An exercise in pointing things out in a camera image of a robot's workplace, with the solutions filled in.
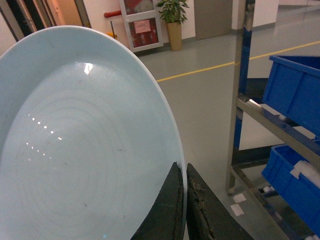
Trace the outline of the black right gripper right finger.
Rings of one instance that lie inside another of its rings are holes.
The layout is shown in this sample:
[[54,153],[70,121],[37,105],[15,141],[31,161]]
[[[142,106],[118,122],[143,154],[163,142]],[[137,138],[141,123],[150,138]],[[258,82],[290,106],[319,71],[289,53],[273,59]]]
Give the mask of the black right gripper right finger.
[[195,167],[187,164],[186,223],[190,240],[251,240]]

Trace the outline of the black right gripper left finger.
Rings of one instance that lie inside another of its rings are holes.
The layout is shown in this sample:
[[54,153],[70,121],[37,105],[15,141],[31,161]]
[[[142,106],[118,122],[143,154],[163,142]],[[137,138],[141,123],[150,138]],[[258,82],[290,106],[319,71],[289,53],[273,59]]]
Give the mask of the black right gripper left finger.
[[181,169],[174,162],[148,215],[133,240],[183,239],[184,188]]

